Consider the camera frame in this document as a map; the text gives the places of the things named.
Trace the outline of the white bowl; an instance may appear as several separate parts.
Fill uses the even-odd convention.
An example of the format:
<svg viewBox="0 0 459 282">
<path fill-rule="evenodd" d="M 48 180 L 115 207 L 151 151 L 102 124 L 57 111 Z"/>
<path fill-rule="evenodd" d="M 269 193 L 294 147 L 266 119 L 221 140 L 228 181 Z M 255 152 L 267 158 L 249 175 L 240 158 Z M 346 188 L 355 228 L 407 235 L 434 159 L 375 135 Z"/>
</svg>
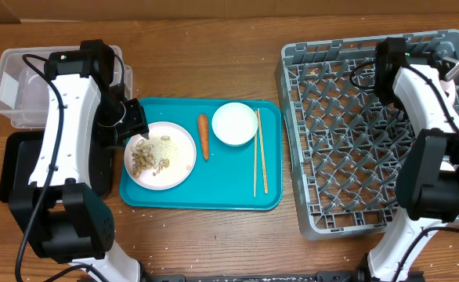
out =
<svg viewBox="0 0 459 282">
<path fill-rule="evenodd" d="M 254 138 L 258 130 L 256 113 L 243 103 L 226 103 L 211 119 L 215 136 L 229 146 L 242 146 Z"/>
</svg>

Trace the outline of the wooden chopstick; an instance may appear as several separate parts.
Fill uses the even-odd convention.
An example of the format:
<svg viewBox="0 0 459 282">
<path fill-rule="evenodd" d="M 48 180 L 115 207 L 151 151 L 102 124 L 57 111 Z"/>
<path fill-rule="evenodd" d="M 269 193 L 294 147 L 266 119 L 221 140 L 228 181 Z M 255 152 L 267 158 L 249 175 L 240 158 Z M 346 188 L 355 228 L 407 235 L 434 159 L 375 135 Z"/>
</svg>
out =
<svg viewBox="0 0 459 282">
<path fill-rule="evenodd" d="M 254 135 L 254 171 L 253 171 L 253 198 L 257 196 L 257 165 L 258 165 L 258 118 L 257 110 L 255 110 L 256 130 Z"/>
<path fill-rule="evenodd" d="M 266 173 L 266 155 L 264 150 L 264 141 L 263 141 L 263 132 L 262 132 L 262 119 L 260 114 L 260 109 L 257 109 L 257 119 L 258 119 L 258 140 L 260 145 L 260 153 L 261 153 L 261 161 L 262 161 L 262 177 L 263 177 L 263 186 L 264 186 L 264 193 L 268 194 L 268 181 L 267 181 L 267 173 Z"/>
</svg>

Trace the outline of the pink bowl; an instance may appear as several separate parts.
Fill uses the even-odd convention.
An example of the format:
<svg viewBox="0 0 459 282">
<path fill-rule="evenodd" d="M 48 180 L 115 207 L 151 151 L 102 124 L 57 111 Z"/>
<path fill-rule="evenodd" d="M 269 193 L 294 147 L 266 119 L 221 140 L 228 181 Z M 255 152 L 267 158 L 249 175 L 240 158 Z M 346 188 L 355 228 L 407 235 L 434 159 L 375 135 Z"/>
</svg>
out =
<svg viewBox="0 0 459 282">
<path fill-rule="evenodd" d="M 441 87 L 446 94 L 447 100 L 451 105 L 454 105 L 456 98 L 457 98 L 457 91 L 456 91 L 456 85 L 454 80 L 450 81 L 440 81 Z"/>
</svg>

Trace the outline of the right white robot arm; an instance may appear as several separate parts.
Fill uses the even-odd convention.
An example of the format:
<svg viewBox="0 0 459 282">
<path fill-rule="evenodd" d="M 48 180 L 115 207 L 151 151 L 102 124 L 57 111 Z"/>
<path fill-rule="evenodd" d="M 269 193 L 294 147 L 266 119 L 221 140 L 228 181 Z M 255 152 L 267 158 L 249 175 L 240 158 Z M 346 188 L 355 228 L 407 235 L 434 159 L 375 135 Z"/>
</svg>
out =
<svg viewBox="0 0 459 282">
<path fill-rule="evenodd" d="M 414 260 L 439 231 L 456 232 L 459 216 L 459 60 L 411 52 L 404 38 L 375 48 L 374 91 L 405 111 L 416 139 L 396 179 L 398 209 L 357 271 L 361 281 L 422 281 Z"/>
</svg>

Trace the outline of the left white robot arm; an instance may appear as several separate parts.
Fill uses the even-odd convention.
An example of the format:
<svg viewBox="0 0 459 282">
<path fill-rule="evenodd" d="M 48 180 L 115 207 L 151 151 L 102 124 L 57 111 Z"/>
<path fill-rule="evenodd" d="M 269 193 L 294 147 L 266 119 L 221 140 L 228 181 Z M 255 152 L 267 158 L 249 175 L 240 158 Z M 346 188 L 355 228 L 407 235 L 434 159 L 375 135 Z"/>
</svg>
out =
<svg viewBox="0 0 459 282">
<path fill-rule="evenodd" d="M 102 40 L 53 52 L 38 75 L 48 85 L 48 117 L 28 180 L 9 195 L 23 231 L 16 261 L 32 248 L 41 258 L 85 271 L 96 281 L 147 281 L 143 264 L 114 238 L 114 217 L 103 202 L 110 190 L 112 152 L 149 132 L 143 107 L 114 84 L 121 58 Z"/>
</svg>

